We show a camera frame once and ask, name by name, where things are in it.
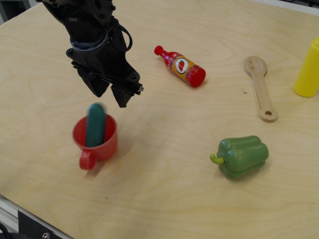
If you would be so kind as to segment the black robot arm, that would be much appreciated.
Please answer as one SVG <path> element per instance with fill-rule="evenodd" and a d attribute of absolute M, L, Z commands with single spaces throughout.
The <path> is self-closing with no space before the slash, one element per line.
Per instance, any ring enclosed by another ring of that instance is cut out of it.
<path fill-rule="evenodd" d="M 97 97 L 108 87 L 121 108 L 143 91 L 139 73 L 127 62 L 133 39 L 113 16 L 111 0 L 44 0 L 46 9 L 66 28 L 66 55 Z"/>

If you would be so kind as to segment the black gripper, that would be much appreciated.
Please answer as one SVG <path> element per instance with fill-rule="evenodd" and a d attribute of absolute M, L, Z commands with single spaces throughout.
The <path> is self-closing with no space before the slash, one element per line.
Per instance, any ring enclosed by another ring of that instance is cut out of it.
<path fill-rule="evenodd" d="M 144 90 L 138 72 L 127 62 L 126 52 L 132 46 L 125 42 L 123 28 L 104 29 L 96 41 L 70 39 L 72 47 L 67 56 L 91 92 L 101 97 L 111 84 L 113 95 L 121 108 L 125 108 L 134 95 Z"/>

